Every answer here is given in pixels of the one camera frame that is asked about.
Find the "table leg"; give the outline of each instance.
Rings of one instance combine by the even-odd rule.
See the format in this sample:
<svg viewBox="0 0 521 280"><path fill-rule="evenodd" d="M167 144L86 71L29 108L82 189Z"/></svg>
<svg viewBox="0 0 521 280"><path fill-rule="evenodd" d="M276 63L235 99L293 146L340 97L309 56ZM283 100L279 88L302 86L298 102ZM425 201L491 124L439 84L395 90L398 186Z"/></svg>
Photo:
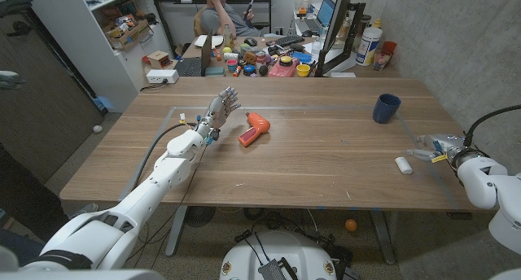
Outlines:
<svg viewBox="0 0 521 280"><path fill-rule="evenodd" d="M388 265L394 265L396 263L396 258L394 257L394 251L392 250L391 239L389 238L385 218L383 218L383 212L371 211L371 219L373 220L376 237L378 238L380 248L382 249L383 261Z"/></svg>
<svg viewBox="0 0 521 280"><path fill-rule="evenodd" d="M169 240L166 243L166 256L173 256L176 253L176 247L181 237L182 226L185 224L186 210L188 206L179 206L173 217L172 229L170 230Z"/></svg>

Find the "white ball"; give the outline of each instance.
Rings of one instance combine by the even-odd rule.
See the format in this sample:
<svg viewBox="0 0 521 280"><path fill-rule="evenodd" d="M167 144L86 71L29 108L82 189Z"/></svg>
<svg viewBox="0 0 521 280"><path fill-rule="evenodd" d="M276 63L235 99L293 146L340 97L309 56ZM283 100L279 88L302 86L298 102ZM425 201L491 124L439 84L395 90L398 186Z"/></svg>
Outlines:
<svg viewBox="0 0 521 280"><path fill-rule="evenodd" d="M103 127L101 127L100 125L95 125L92 130L95 132L95 133L101 133L103 131Z"/></svg>

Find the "keyboard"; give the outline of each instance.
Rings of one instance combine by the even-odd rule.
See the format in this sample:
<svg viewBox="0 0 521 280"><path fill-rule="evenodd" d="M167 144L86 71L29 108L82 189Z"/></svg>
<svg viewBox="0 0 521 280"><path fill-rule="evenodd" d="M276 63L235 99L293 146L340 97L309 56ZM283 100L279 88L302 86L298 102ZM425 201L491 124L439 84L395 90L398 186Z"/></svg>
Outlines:
<svg viewBox="0 0 521 280"><path fill-rule="evenodd" d="M318 33L318 30L320 30L320 26L317 24L317 20L304 19L304 22L308 25L308 28L311 30L311 32Z"/></svg>
<svg viewBox="0 0 521 280"><path fill-rule="evenodd" d="M284 47L284 46L289 46L293 43L302 42L303 40L304 39L301 36L290 35L290 36L281 37L281 38L275 40L275 44Z"/></svg>
<svg viewBox="0 0 521 280"><path fill-rule="evenodd" d="M182 74L183 77L201 77L201 58L191 59L190 66Z"/></svg>

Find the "wooden table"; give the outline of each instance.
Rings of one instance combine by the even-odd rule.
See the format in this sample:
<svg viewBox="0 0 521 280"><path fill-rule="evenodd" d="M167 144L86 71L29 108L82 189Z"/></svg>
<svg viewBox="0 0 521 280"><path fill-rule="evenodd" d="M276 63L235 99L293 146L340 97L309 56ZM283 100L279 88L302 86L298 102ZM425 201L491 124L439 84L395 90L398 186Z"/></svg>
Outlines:
<svg viewBox="0 0 521 280"><path fill-rule="evenodd" d="M445 162L407 160L403 175L394 159L415 148L414 137L462 130L417 80L392 78L182 77L175 85L141 93L61 191L66 200L116 202L151 141L164 128L204 114L225 87L239 92L243 108L233 112L221 137L206 148L183 204L274 208L333 208L417 211L478 210ZM372 120L379 95L396 94L402 104L392 121ZM249 147L237 137L257 112L269 133ZM174 130L156 146L142 178L164 152ZM168 193L179 203L190 178Z"/></svg>
<svg viewBox="0 0 521 280"><path fill-rule="evenodd" d="M261 42L261 39L266 39L266 41L271 41L271 40L277 39L276 37L253 37L253 38L257 40L257 45L260 48L265 47L265 44L263 42ZM246 39L246 37L237 37L237 39L235 40L235 49L240 50L239 45L244 43L244 39ZM185 58L201 57L201 48L194 45L195 40L197 40L197 38L194 39L194 41L192 42L190 47L186 50L183 57L185 57ZM307 44L307 43L314 42L314 41L315 41L315 38L313 38L313 37L305 37L304 41L299 44L303 45L303 44ZM222 53L223 48L224 48L223 45L217 47L217 49L221 52L221 55L223 55L223 53ZM173 67L175 67L175 64L176 64L176 61L174 61L174 63L171 64L170 68L173 69ZM217 58L212 57L210 67L220 67L220 66L225 68L225 74L227 77L232 77L233 73L228 70L226 61L224 61L224 60L217 61ZM362 67L359 65L356 65L353 68L346 69L345 72L354 72L357 75L357 77L400 77L400 73L398 73L398 71L392 65L389 65L387 68L385 68L381 72L376 72L375 70L373 70L372 66ZM246 77L246 76L244 76L244 74L241 73L239 75L239 77Z"/></svg>

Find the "orange ball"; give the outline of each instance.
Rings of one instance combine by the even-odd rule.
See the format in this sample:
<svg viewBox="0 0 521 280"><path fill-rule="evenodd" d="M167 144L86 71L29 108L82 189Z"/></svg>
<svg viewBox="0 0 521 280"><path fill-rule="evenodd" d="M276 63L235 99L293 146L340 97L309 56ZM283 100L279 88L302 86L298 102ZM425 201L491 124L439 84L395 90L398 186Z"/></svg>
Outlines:
<svg viewBox="0 0 521 280"><path fill-rule="evenodd" d="M345 229L347 229L351 232L355 232L355 230L357 229L357 222L354 221L353 219L347 219L345 221Z"/></svg>

